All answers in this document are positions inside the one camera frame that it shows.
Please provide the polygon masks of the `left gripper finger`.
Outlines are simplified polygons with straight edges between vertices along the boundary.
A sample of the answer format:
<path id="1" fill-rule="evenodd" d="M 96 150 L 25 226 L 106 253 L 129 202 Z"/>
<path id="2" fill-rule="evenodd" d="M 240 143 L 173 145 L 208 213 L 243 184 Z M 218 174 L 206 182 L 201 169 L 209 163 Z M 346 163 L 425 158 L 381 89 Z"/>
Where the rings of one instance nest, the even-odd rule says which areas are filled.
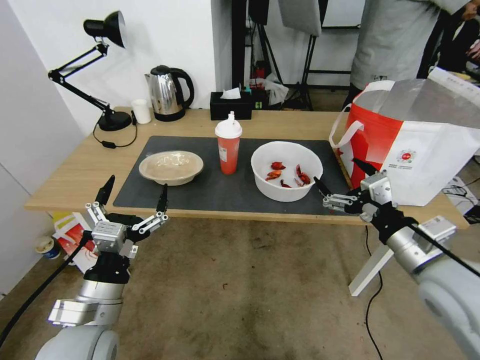
<path id="1" fill-rule="evenodd" d="M 105 205 L 110 198 L 114 183 L 115 175 L 111 175 L 107 182 L 98 190 L 95 200 L 85 204 L 86 212 L 94 225 L 101 221 L 107 221 Z"/>
<path id="2" fill-rule="evenodd" d="M 161 227 L 167 220 L 168 209 L 168 185 L 162 186 L 162 191 L 156 206 L 156 211 L 153 215 L 147 217 L 143 221 L 134 224 L 131 230 L 139 234 L 145 234 L 147 231 L 153 232 Z"/>

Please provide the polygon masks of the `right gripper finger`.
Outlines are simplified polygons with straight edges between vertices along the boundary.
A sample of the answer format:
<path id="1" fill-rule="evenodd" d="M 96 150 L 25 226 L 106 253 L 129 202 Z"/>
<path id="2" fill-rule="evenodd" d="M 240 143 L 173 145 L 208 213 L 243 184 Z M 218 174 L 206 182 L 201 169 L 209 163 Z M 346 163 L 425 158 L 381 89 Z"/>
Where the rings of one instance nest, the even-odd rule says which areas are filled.
<path id="1" fill-rule="evenodd" d="M 351 206 L 357 201 L 357 197 L 354 195 L 332 193 L 316 176 L 314 177 L 314 183 L 322 195 L 322 205 L 327 209 L 345 212 L 346 206 Z"/>
<path id="2" fill-rule="evenodd" d="M 367 177 L 375 176 L 377 174 L 380 174 L 384 177 L 387 176 L 386 170 L 380 171 L 376 169 L 372 164 L 365 162 L 361 159 L 353 158 L 352 162 L 354 163 L 352 174 L 355 174 L 355 176 L 357 177 L 360 176 L 360 173 L 364 173 Z"/>

